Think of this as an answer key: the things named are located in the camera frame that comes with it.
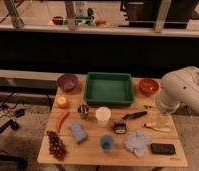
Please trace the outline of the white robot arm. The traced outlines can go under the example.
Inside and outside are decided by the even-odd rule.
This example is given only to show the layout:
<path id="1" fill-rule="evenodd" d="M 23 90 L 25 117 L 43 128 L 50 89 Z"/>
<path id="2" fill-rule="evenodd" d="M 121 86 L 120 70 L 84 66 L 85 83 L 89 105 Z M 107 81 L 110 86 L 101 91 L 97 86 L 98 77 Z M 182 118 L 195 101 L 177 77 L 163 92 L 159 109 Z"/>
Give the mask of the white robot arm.
<path id="1" fill-rule="evenodd" d="M 184 103 L 199 114 L 199 68 L 189 66 L 169 72 L 160 84 L 155 104 L 161 113 L 174 113 Z"/>

